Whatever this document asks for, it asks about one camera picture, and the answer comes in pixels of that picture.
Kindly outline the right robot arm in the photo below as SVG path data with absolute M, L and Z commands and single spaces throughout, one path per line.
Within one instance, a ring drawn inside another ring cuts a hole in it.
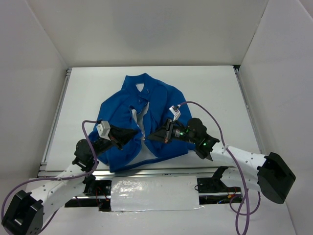
M 218 161 L 224 165 L 214 174 L 213 187 L 225 191 L 228 187 L 246 187 L 261 192 L 268 200 L 283 204 L 296 180 L 295 174 L 282 157 L 276 153 L 256 154 L 225 145 L 210 136 L 198 118 L 192 118 L 186 126 L 177 125 L 171 119 L 151 133 L 151 141 L 170 143 L 173 140 L 193 143 L 194 151 L 201 159 Z

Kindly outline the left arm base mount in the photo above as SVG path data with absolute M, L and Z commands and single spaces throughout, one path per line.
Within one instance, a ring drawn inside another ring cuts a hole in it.
M 100 212 L 110 212 L 111 180 L 96 180 L 86 193 L 74 196 L 65 204 L 65 208 L 96 208 Z

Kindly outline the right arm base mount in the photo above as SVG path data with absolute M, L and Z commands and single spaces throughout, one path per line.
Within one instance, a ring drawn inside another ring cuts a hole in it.
M 197 184 L 194 189 L 199 194 L 199 204 L 227 204 L 241 203 L 241 189 L 239 187 L 228 187 L 222 181 L 222 174 L 228 169 L 227 166 L 221 166 L 211 177 L 197 178 Z

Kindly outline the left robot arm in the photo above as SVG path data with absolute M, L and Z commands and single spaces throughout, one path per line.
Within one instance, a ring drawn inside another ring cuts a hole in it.
M 8 208 L 1 209 L 1 224 L 8 234 L 38 235 L 70 199 L 93 194 L 97 157 L 112 147 L 121 150 L 137 134 L 136 130 L 118 128 L 107 121 L 98 121 L 96 125 L 99 137 L 95 141 L 88 137 L 79 140 L 73 162 L 58 176 L 34 179 L 43 184 L 29 192 L 12 189 Z

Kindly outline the blue zip jacket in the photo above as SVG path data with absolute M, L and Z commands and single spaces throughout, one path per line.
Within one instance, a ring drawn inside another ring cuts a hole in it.
M 162 162 L 194 150 L 195 146 L 191 143 L 174 140 L 165 144 L 147 138 L 168 118 L 173 118 L 169 108 L 184 101 L 180 90 L 146 73 L 127 75 L 121 90 L 101 104 L 97 118 L 119 128 L 137 130 L 138 133 L 122 150 L 112 147 L 100 154 L 98 160 L 107 165 L 110 172 L 119 172 Z

